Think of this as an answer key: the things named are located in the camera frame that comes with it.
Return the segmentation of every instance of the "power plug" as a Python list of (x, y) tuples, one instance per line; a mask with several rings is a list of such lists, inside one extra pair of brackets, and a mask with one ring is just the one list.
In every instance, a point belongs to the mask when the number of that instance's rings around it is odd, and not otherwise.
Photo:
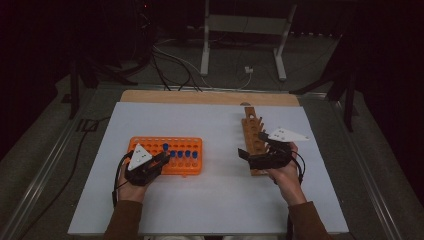
[(252, 66), (245, 66), (244, 71), (246, 73), (253, 73), (253, 67)]

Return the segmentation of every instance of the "forearm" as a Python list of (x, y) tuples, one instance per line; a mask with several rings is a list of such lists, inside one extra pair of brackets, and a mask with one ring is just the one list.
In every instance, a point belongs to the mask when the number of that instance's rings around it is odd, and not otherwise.
[(143, 205), (139, 202), (118, 201), (104, 235), (106, 240), (137, 239)]
[(313, 202), (289, 206), (289, 215), (297, 240), (332, 239), (325, 230)]

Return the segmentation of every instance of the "white tabletop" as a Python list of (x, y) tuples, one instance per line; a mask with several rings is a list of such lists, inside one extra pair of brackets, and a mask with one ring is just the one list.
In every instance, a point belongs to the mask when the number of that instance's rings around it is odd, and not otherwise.
[[(303, 190), (330, 233), (346, 221), (302, 107), (256, 106), (268, 132), (283, 127), (310, 137), (297, 142), (306, 162)], [(133, 136), (200, 137), (198, 176), (159, 176), (144, 200), (140, 233), (249, 235), (286, 232), (287, 204), (266, 176), (250, 176), (237, 148), (246, 149), (241, 106), (117, 103), (68, 233), (103, 234), (113, 212), (111, 192), (119, 160)]]

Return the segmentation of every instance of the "orange tray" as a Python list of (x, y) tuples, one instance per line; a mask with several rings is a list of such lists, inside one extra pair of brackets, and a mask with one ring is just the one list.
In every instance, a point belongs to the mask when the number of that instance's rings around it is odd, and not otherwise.
[(162, 167), (163, 175), (198, 175), (202, 170), (201, 138), (135, 136), (130, 139), (128, 152), (134, 150), (138, 143), (153, 156), (164, 152), (164, 144), (168, 144), (166, 153), (171, 158)]

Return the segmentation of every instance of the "hand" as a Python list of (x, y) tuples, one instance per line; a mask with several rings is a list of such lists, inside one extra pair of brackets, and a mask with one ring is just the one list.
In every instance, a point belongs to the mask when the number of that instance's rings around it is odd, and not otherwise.
[[(118, 186), (127, 182), (125, 179), (125, 168), (126, 164), (121, 167), (121, 174), (119, 175)], [(143, 203), (144, 195), (149, 187), (150, 183), (146, 186), (136, 186), (132, 185), (130, 182), (125, 183), (120, 188), (118, 188), (118, 201), (119, 200), (128, 200)]]
[[(298, 148), (294, 143), (290, 143), (290, 147), (293, 152), (297, 153)], [(285, 167), (267, 169), (266, 171), (270, 178), (277, 183), (280, 188), (281, 195), (289, 206), (306, 202), (306, 197), (300, 187), (296, 163), (290, 161), (290, 163)]]

